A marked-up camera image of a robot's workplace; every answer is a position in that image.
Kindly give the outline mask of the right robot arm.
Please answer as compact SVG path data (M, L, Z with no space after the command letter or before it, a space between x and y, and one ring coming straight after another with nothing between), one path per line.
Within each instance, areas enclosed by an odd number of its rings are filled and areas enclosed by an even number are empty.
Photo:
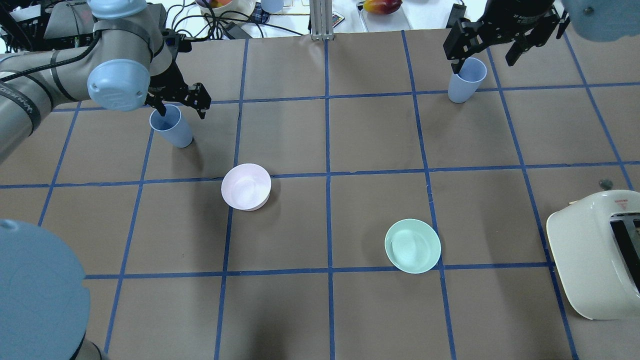
M559 12L553 0L489 0L475 22L458 18L443 43L453 73L460 73L473 55L499 44L510 45L505 61L512 67L530 49L562 38L568 27L595 43L640 32L637 0L563 0L561 5Z

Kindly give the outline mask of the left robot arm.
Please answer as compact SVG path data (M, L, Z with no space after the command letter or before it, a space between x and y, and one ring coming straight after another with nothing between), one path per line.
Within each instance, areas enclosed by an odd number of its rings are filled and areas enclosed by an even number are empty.
M55 107L93 100L128 112L149 105L166 114L165 101L195 109L201 119L211 97L200 82L185 83L144 0L89 0L94 40L86 47L21 52L1 58L0 153L5 161Z

